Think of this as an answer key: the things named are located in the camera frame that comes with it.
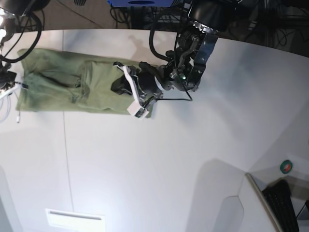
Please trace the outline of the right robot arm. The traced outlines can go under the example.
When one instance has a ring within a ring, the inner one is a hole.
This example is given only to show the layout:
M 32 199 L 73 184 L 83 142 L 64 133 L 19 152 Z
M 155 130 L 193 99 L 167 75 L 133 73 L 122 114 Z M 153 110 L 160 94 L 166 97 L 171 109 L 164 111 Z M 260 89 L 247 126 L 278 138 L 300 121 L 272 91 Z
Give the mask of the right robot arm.
M 12 48 L 5 54 L 0 53 L 0 90 L 5 92 L 13 88 L 16 84 L 16 73 L 10 71 L 12 64 L 22 61 L 37 45 L 44 23 L 35 14 L 42 11 L 50 1 L 48 0 L 2 0 L 0 2 L 0 49 L 10 41 L 13 36 L 20 33 L 22 36 L 28 27 L 29 21 L 33 20 L 37 30 L 37 35 L 29 49 L 17 58 L 8 58 Z

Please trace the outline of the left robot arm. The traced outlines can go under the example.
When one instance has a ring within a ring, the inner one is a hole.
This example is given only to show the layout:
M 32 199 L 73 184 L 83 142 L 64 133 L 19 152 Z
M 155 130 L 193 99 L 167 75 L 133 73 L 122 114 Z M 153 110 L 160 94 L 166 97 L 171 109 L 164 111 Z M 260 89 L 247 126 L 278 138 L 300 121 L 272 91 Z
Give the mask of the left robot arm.
M 173 88 L 186 94 L 196 91 L 218 41 L 218 33 L 227 30 L 239 3 L 238 0 L 194 0 L 186 18 L 184 9 L 168 8 L 159 12 L 150 29 L 149 48 L 166 64 L 155 67 L 140 62 L 134 67 L 115 62 L 114 66 L 123 75 L 112 83 L 111 91 L 118 95 L 137 94 L 142 101 L 163 101 L 164 92 Z M 174 48 L 163 55 L 155 49 L 154 34 L 159 20 L 167 15 L 177 15 L 180 21 Z

